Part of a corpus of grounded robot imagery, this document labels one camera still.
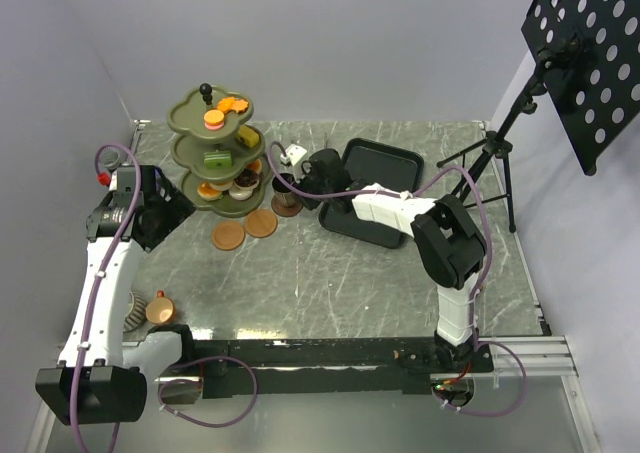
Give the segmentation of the orange glazed donut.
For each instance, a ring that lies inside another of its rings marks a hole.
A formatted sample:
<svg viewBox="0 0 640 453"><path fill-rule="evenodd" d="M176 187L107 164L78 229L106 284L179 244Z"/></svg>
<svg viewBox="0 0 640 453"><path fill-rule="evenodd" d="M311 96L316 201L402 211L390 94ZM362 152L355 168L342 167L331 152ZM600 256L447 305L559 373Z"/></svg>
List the orange glazed donut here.
<svg viewBox="0 0 640 453"><path fill-rule="evenodd" d="M199 197L207 202L216 201L222 198L223 192L217 190L211 183L202 182L197 187Z"/></svg>

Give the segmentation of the dark metal cup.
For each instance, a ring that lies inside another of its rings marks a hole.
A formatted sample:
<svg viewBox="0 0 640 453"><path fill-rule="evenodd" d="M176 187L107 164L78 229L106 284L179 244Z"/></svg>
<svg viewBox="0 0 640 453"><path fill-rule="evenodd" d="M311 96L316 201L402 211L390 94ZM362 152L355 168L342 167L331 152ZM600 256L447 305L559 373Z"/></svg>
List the dark metal cup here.
<svg viewBox="0 0 640 453"><path fill-rule="evenodd" d="M283 208L301 206L295 193L288 188L288 185L293 183L294 176L291 173L281 173L280 177L274 177L272 179L272 189L277 206Z"/></svg>

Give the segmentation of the dark wooden coaster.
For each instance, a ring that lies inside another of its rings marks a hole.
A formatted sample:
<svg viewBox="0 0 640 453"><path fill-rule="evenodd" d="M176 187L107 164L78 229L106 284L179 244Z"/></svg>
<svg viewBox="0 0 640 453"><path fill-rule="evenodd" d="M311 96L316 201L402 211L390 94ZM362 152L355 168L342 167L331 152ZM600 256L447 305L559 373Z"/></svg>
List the dark wooden coaster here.
<svg viewBox="0 0 640 453"><path fill-rule="evenodd" d="M301 212L303 205L295 202L292 206L285 206L276 197L273 197L271 199L271 208L278 216L288 218L298 215Z"/></svg>

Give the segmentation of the green three-tier serving stand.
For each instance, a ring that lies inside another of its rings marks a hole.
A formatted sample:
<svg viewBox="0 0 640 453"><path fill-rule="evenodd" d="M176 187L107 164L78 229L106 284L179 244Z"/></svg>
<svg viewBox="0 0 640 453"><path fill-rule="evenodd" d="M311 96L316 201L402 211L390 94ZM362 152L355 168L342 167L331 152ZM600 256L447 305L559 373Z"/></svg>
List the green three-tier serving stand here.
<svg viewBox="0 0 640 453"><path fill-rule="evenodd" d="M241 218L261 205L271 171L253 110L248 96L202 83L168 111L179 188L197 209Z"/></svg>

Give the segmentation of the green layered cake slice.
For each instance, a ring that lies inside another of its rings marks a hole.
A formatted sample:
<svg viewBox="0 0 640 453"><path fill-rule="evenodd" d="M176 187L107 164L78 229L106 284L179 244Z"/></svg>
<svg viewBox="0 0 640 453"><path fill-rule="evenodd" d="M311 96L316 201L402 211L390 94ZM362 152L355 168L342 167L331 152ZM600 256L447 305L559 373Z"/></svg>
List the green layered cake slice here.
<svg viewBox="0 0 640 453"><path fill-rule="evenodd" d="M209 170L228 169L233 166L233 156L229 150L205 152L203 164Z"/></svg>

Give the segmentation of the light wooden coaster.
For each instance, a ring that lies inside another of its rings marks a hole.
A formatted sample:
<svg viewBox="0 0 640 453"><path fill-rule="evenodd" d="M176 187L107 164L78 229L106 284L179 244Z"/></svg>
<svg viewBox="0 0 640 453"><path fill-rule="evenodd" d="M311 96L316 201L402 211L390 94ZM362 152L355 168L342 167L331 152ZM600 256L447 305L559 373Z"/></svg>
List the light wooden coaster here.
<svg viewBox="0 0 640 453"><path fill-rule="evenodd" d="M256 209L246 216L244 228L254 238L271 236L278 227L275 213L268 209Z"/></svg>
<svg viewBox="0 0 640 453"><path fill-rule="evenodd" d="M245 229L237 221L223 221L217 224L211 233L211 242L219 250L231 251L245 240Z"/></svg>

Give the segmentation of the white cream donut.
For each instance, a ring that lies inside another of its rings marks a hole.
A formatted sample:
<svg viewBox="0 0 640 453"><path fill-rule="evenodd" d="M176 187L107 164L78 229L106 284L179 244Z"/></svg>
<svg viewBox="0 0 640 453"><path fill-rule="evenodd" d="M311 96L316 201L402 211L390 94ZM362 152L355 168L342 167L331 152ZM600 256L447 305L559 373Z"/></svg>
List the white cream donut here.
<svg viewBox="0 0 640 453"><path fill-rule="evenodd" d="M228 190L228 193L229 196L235 201L246 201L253 195L252 190L243 190L238 187L231 187Z"/></svg>

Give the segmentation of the yellow layered cake slice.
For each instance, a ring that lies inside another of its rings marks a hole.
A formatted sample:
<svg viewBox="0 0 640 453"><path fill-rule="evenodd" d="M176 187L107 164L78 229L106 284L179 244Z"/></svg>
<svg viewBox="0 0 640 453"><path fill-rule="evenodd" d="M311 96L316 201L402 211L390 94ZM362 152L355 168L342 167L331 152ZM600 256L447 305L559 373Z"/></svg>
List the yellow layered cake slice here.
<svg viewBox="0 0 640 453"><path fill-rule="evenodd" d="M250 126L242 125L236 132L236 140L244 147L251 149L261 143L260 133Z"/></svg>

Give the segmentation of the pink macaron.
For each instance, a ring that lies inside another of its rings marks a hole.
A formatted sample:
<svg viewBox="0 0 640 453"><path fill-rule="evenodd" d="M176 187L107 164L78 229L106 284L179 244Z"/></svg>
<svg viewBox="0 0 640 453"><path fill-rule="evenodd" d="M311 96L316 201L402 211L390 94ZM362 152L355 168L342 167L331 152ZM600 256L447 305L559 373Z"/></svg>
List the pink macaron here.
<svg viewBox="0 0 640 453"><path fill-rule="evenodd" d="M223 128L224 125L225 125L224 122L217 123L217 124L211 124L211 123L206 123L206 122L204 123L205 128L207 128L208 130L211 130L211 131L219 130L219 129Z"/></svg>

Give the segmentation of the round orange cracker biscuit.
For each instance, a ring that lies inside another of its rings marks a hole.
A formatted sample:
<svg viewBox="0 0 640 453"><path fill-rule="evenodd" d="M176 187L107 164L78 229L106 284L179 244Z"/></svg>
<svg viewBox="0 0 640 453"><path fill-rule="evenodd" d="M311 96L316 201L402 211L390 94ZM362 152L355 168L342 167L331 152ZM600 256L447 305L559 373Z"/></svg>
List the round orange cracker biscuit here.
<svg viewBox="0 0 640 453"><path fill-rule="evenodd" d="M205 122L211 123L211 124L222 123L222 122L225 122L225 114L217 109L211 109L211 110L208 110L203 115L203 120L204 120L204 123Z"/></svg>

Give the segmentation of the orange flower cookie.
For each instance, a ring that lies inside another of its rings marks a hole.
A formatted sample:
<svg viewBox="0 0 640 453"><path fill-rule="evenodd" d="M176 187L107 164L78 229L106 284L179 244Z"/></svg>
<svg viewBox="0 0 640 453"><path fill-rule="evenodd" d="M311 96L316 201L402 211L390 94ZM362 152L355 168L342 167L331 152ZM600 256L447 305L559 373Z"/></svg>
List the orange flower cookie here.
<svg viewBox="0 0 640 453"><path fill-rule="evenodd" d="M237 114L242 114L246 112L250 106L251 104L249 101L242 98L235 98L231 105L231 110Z"/></svg>

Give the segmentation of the ribbed grey bowl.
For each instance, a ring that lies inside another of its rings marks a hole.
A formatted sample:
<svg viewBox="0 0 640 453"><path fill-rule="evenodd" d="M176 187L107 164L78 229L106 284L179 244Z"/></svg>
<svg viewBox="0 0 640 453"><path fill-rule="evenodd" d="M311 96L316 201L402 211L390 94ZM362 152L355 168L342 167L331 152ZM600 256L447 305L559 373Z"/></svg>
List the ribbed grey bowl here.
<svg viewBox="0 0 640 453"><path fill-rule="evenodd" d="M123 332L130 333L141 327L146 321L146 301L138 294L131 292L128 310L124 318Z"/></svg>

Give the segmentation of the metal tongs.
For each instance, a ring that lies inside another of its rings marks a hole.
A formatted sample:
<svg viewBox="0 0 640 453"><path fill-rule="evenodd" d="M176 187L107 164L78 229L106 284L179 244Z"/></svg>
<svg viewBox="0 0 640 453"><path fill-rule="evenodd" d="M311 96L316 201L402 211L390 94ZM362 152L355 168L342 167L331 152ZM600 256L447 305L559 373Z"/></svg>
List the metal tongs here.
<svg viewBox="0 0 640 453"><path fill-rule="evenodd" d="M291 137L289 138L289 141L290 141L290 143L291 143L291 144L295 144L295 145L300 145L300 146L302 146L301 140L300 140L300 139L297 139L297 138L295 138L295 137L293 137L293 136L291 136ZM328 147L329 147L329 136L328 136L328 134L326 134L326 133L325 133L325 134L323 135L323 142L322 142L322 146L321 146L321 147L315 147L315 146L313 146L313 148L312 148L312 149L326 149L326 148L328 148Z"/></svg>

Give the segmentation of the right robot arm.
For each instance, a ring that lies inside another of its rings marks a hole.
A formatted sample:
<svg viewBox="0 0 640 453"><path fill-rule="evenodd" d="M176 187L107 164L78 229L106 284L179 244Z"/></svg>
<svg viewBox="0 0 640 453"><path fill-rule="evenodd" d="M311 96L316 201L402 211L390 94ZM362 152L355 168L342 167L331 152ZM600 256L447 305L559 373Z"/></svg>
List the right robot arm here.
<svg viewBox="0 0 640 453"><path fill-rule="evenodd" d="M355 180L333 149L303 152L290 163L306 208L325 202L414 240L427 275L437 285L436 337L442 342L436 358L445 370L462 369L471 359L470 347L479 347L475 306L492 260L488 224L479 228L463 202L451 194L431 199Z"/></svg>

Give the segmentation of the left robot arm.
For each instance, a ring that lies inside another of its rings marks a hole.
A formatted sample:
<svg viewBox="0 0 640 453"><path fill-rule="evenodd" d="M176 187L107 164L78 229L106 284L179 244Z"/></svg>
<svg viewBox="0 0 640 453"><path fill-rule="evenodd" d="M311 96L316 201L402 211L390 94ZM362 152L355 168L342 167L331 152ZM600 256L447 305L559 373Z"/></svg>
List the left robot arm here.
<svg viewBox="0 0 640 453"><path fill-rule="evenodd" d="M35 389L67 426L137 421L147 389L166 369L193 370L197 350L186 325L156 326L125 351L131 291L143 256L195 211L154 165L121 166L86 221L87 271L68 340Z"/></svg>

